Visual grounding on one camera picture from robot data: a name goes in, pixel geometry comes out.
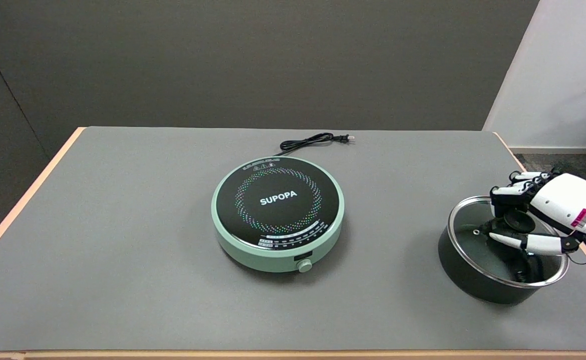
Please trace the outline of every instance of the supopa logo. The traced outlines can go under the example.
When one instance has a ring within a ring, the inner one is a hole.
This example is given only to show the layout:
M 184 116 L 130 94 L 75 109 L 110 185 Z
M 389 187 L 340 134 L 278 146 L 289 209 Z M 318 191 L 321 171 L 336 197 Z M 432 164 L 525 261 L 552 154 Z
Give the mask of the supopa logo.
M 297 196 L 297 194 L 295 193 L 295 191 L 291 190 L 291 191 L 287 191 L 285 193 L 274 194 L 273 196 L 269 196 L 267 198 L 260 199 L 259 203 L 261 203 L 262 205 L 272 204 L 275 201 L 292 198 L 293 196 Z

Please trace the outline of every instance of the pot rim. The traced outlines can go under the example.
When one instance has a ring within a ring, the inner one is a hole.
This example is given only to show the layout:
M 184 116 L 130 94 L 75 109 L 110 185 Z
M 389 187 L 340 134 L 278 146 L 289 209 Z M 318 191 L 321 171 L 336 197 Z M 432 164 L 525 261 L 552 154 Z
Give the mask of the pot rim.
M 568 267 L 569 267 L 569 260 L 568 260 L 568 256 L 566 254 L 558 255 L 561 257 L 560 268 L 558 269 L 558 271 L 555 274 L 553 274 L 553 276 L 551 276 L 543 281 L 529 282 L 529 283 L 517 282 L 517 281 L 512 281 L 512 280 L 506 280 L 505 278 L 500 278 L 498 276 L 493 275 L 491 272 L 487 271 L 486 269 L 483 269 L 476 262 L 474 262 L 471 259 L 471 257 L 469 257 L 469 255 L 467 255 L 467 253 L 464 251 L 464 249 L 462 249 L 462 246 L 460 246 L 459 242 L 457 241 L 457 236 L 455 235 L 455 230 L 454 230 L 453 225 L 454 225 L 455 217 L 461 209 L 463 209 L 464 207 L 467 207 L 468 205 L 477 204 L 477 203 L 490 204 L 491 198 L 489 196 L 485 196 L 485 195 L 471 196 L 469 198 L 465 198 L 464 200 L 460 201 L 457 205 L 455 205 L 455 207 L 453 207 L 453 210 L 451 210 L 450 214 L 448 215 L 448 226 L 447 226 L 448 238 L 450 239 L 451 243 L 453 243 L 453 247 L 455 248 L 457 253 L 462 257 L 462 259 L 465 260 L 465 262 L 467 262 L 467 264 L 471 265 L 471 267 L 473 267 L 476 271 L 478 271 L 479 273 L 481 273 L 482 275 L 486 276 L 487 278 L 489 278 L 493 281 L 496 281 L 500 284 L 508 285 L 509 287 L 515 287 L 515 288 L 519 288 L 519 289 L 539 289 L 541 287 L 546 287 L 548 285 L 551 285 L 551 284 L 557 282 L 558 280 L 560 280 L 561 278 L 563 278 L 563 276 L 566 274 L 566 271 L 568 270 Z M 547 225 L 546 223 L 543 223 L 542 221 L 540 221 L 540 223 L 552 235 L 557 235 L 557 232 L 553 228 L 551 228 L 549 225 Z

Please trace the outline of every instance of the dotted light pattern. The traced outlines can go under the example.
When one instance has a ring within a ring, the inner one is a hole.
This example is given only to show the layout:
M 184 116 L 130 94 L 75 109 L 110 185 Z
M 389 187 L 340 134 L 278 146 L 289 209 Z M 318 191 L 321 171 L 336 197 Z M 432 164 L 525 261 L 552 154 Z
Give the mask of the dotted light pattern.
M 249 215 L 249 213 L 246 211 L 246 207 L 244 206 L 244 194 L 246 194 L 246 190 L 255 180 L 270 174 L 285 174 L 295 176 L 296 178 L 305 182 L 311 188 L 311 193 L 313 194 L 313 204 L 311 206 L 311 210 L 304 217 L 289 225 L 269 225 L 267 223 L 257 221 L 251 215 Z M 322 193 L 317 184 L 308 175 L 302 173 L 301 171 L 290 168 L 268 168 L 257 171 L 244 180 L 244 182 L 242 182 L 240 187 L 237 189 L 237 194 L 235 195 L 235 208 L 237 209 L 240 217 L 242 217 L 242 220 L 254 229 L 272 234 L 290 233 L 291 231 L 299 230 L 304 226 L 312 223 L 313 219 L 315 219 L 318 212 L 320 211 L 320 207 L 322 207 Z

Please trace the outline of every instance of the table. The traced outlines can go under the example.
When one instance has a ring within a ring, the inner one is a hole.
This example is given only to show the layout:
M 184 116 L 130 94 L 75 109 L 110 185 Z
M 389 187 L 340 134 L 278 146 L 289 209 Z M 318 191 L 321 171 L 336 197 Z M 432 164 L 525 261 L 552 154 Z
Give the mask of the table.
M 518 169 L 491 132 L 352 131 L 298 150 L 344 191 L 335 248 L 304 274 L 231 261 L 215 186 L 317 132 L 78 129 L 0 225 L 0 358 L 586 359 L 586 266 L 505 307 L 439 264 L 451 208 Z

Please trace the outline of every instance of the floor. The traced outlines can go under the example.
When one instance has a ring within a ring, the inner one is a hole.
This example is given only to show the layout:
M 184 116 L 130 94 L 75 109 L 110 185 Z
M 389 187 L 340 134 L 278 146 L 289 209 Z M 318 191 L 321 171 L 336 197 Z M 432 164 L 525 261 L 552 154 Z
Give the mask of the floor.
M 555 167 L 586 180 L 586 154 L 517 153 L 515 157 L 527 171 L 549 171 Z

